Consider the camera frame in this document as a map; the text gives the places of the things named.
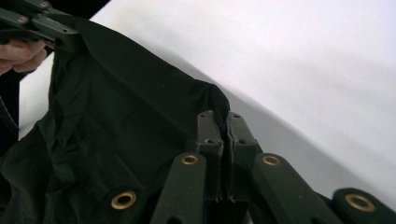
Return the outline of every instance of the finger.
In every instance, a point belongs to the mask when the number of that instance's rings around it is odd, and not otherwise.
[[[47,51],[42,49],[31,60],[24,62],[24,63],[20,63],[20,64],[15,64],[13,66],[13,68],[16,72],[19,72],[19,73],[33,71],[33,70],[37,69],[37,67],[40,64],[42,64],[42,62],[44,61],[46,56],[47,56]]]
[[[46,44],[43,41],[29,42],[27,43],[27,47],[32,52],[31,58],[33,58],[38,52],[46,47]]]
[[[51,43],[46,43],[47,47],[49,47],[50,49],[55,49],[55,45],[51,44]]]
[[[0,59],[0,68],[12,67],[12,64],[14,64],[14,63],[15,63],[15,61],[13,61],[13,60]]]
[[[28,60],[33,57],[28,44],[18,40],[11,39],[6,45],[0,45],[0,58],[4,60]]]
[[[0,67],[0,76],[11,70],[12,67]]]

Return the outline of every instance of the black fabric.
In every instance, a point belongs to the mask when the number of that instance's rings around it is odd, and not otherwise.
[[[66,13],[80,16],[82,18],[90,18],[93,14],[104,6],[109,0],[50,0],[54,8]],[[15,0],[0,0],[0,7],[11,8],[11,4],[15,6]],[[19,121],[19,84],[24,75],[18,74],[13,70],[0,76],[0,96],[7,107],[15,122]],[[6,153],[9,148],[18,141],[8,127],[0,120],[0,155]],[[10,187],[8,182],[0,175],[0,208],[7,205],[10,198]]]
[[[55,51],[49,112],[1,160],[12,188],[2,223],[149,223],[197,115],[214,110],[225,127],[228,101],[120,34],[57,20],[79,30],[89,52]],[[125,190],[136,203],[113,209]]]

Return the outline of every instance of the rivet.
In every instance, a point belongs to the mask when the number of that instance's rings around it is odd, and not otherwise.
[[[48,2],[41,2],[41,3],[40,3],[40,6],[41,6],[41,7],[48,7],[48,6],[49,6],[49,3],[48,3]]]
[[[193,155],[188,155],[181,158],[181,162],[183,162],[186,165],[194,165],[195,163],[198,162],[198,158]]]
[[[354,208],[361,210],[363,212],[374,212],[374,204],[359,194],[348,194],[346,195],[346,201]]]
[[[25,22],[27,22],[27,18],[26,17],[19,17],[18,18],[18,22],[25,23]]]
[[[135,202],[136,202],[136,194],[133,191],[125,191],[123,193],[116,195],[113,198],[113,200],[111,200],[111,206],[114,209],[122,210],[131,207],[132,205],[134,205]]]
[[[280,160],[275,156],[265,156],[262,158],[262,161],[268,165],[276,166],[280,164]]]

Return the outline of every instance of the white backdrop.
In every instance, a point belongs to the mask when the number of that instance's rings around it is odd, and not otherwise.
[[[92,20],[217,84],[315,191],[396,210],[395,1],[111,0]],[[21,136],[48,109],[51,60],[21,84]]]

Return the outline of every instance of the black bag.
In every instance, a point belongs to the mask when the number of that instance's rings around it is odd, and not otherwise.
[[[12,188],[2,223],[149,223],[197,115],[213,110],[224,130],[228,101],[123,35],[56,20],[80,31],[88,51],[55,50],[49,112],[1,160]],[[114,209],[126,191],[134,205]]]

